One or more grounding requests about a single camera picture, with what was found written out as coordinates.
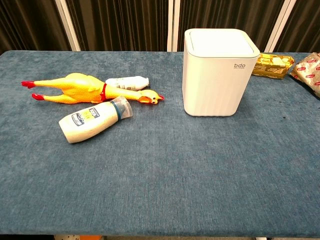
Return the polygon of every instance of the white trash can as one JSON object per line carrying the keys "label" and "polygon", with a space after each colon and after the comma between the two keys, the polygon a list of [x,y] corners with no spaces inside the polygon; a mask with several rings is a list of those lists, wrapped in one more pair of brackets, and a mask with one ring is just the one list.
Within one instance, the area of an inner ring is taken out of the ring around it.
{"label": "white trash can", "polygon": [[184,33],[182,94],[192,116],[231,116],[260,55],[238,29],[194,28]]}

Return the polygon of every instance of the red collar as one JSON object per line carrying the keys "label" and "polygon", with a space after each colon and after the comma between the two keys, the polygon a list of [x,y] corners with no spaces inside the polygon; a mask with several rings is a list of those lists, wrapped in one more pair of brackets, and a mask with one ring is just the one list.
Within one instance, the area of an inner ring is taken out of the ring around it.
{"label": "red collar", "polygon": [[105,83],[105,84],[103,85],[102,92],[100,93],[101,101],[102,101],[102,102],[107,99],[107,98],[106,98],[106,86],[107,86],[107,84]]}

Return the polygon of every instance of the white plastic bottle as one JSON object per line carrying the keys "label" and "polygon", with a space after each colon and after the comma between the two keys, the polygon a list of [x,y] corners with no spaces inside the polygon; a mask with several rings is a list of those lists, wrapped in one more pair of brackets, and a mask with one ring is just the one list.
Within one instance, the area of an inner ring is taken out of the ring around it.
{"label": "white plastic bottle", "polygon": [[81,142],[102,132],[117,121],[132,117],[127,99],[118,96],[112,101],[102,102],[62,118],[59,125],[70,144]]}
{"label": "white plastic bottle", "polygon": [[149,86],[149,78],[142,76],[109,78],[105,83],[110,84],[112,87],[137,91]]}

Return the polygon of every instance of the bottle label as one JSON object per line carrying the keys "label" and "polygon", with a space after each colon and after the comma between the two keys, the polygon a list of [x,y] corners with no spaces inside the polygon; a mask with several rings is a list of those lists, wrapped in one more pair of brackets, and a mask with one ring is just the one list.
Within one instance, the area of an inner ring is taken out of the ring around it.
{"label": "bottle label", "polygon": [[100,117],[98,111],[92,107],[71,115],[73,122],[77,126],[81,126],[93,119]]}

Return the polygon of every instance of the red feet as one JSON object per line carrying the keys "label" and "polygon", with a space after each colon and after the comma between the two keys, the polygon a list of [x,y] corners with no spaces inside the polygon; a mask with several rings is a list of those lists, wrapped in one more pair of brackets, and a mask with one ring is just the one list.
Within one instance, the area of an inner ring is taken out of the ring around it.
{"label": "red feet", "polygon": [[41,95],[41,94],[32,93],[31,96],[32,96],[35,100],[39,100],[39,101],[45,100],[44,96]]}
{"label": "red feet", "polygon": [[22,81],[21,85],[24,87],[28,87],[28,89],[31,89],[36,86],[34,81]]}

